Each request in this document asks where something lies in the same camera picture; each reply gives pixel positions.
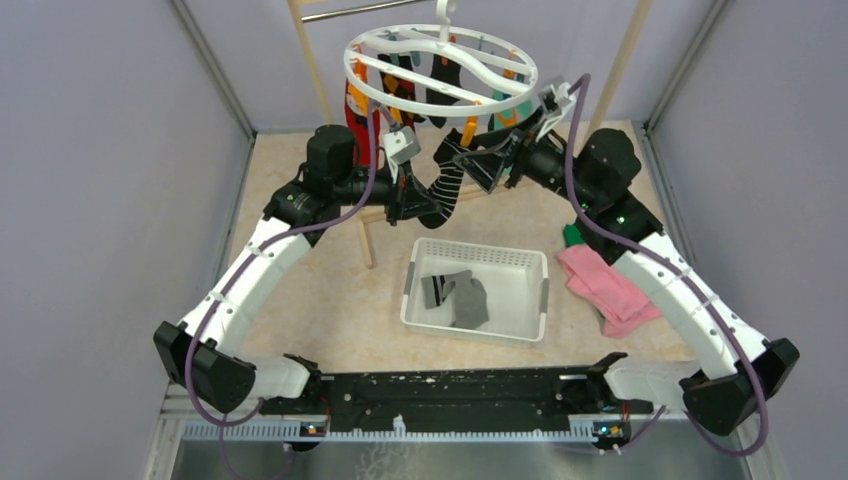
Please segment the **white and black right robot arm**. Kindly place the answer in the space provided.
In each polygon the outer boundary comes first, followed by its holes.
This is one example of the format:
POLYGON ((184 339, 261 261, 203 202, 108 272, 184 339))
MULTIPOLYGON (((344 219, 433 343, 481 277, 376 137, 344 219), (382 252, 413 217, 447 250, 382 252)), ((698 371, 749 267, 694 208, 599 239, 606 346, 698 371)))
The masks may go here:
POLYGON ((630 191, 641 164, 628 136, 603 128, 567 159, 555 133, 526 129, 480 135, 453 162, 479 186, 492 189, 528 179, 573 200, 586 245, 657 307, 689 345, 688 362, 609 356, 586 385, 589 404, 612 412, 625 400, 685 412, 703 431, 726 436, 750 416, 768 416, 768 401, 799 359, 788 339, 771 340, 747 325, 678 252, 660 220, 630 191))

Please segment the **black white striped sock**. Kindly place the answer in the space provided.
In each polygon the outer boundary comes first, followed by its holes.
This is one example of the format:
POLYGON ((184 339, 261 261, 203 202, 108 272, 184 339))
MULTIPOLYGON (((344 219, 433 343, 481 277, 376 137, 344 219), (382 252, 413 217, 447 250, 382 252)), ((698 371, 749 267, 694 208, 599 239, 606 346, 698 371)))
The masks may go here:
MULTIPOLYGON (((464 177, 468 176, 455 164, 455 156, 476 149, 477 140, 500 140, 505 138, 508 129, 518 127, 522 129, 533 129, 541 120, 542 110, 537 108, 526 120, 517 123, 510 128, 503 128, 493 132, 475 134, 467 145, 462 144, 463 132, 452 128, 444 137, 433 154, 433 160, 439 168, 438 176, 427 187, 428 192, 441 205, 441 212, 418 218, 419 223, 427 229, 435 230, 442 227, 453 215, 458 203, 459 194, 463 185, 464 177)), ((509 166, 505 169, 503 176, 509 173, 509 166)))

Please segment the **white perforated plastic basket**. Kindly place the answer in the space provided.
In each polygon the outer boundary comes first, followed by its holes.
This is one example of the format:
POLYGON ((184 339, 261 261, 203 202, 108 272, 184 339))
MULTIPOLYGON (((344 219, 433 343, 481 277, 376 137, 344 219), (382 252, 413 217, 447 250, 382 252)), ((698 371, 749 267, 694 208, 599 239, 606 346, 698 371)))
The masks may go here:
POLYGON ((544 339, 548 298, 540 251, 420 238, 400 321, 418 333, 530 347, 544 339))

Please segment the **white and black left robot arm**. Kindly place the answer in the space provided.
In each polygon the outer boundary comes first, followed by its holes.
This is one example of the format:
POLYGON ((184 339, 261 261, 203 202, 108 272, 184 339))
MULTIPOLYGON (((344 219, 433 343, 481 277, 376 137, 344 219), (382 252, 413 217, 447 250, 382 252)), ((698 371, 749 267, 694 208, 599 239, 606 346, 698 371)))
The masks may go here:
POLYGON ((355 207, 381 206, 391 224, 439 211, 410 165, 421 150, 413 130, 368 138, 372 146, 346 126, 318 127, 294 178, 272 194, 233 264, 181 320, 157 327, 153 342, 168 377, 202 416, 226 415, 250 398, 314 410, 321 397, 315 363, 289 354, 264 363, 238 357, 250 324, 291 267, 355 207))

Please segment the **grey sock with black stripes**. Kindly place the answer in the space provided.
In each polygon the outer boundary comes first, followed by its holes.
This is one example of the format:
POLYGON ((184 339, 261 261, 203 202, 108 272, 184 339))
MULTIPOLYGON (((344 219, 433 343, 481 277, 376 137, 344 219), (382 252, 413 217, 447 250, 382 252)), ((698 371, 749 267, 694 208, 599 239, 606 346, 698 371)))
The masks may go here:
POLYGON ((421 288, 427 310, 451 303, 453 328, 477 330, 490 321, 487 291, 471 270, 424 277, 421 288))

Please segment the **white round sock hanger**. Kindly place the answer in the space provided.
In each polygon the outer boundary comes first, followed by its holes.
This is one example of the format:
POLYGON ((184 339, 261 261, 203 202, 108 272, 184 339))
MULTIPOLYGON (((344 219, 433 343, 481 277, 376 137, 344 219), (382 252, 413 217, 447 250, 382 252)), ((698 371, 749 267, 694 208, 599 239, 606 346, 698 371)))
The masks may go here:
POLYGON ((485 116, 528 100, 539 81, 533 58, 495 34, 456 26, 457 9, 456 1, 438 1, 433 23, 390 25, 359 34, 344 50, 347 81, 368 103, 429 117, 485 116), (414 70, 381 61, 379 54, 410 55, 414 70), (523 74, 524 82, 505 78, 504 70, 523 74), (413 82, 416 100, 385 93, 381 73, 413 82), (493 90, 511 97, 495 100, 493 90))

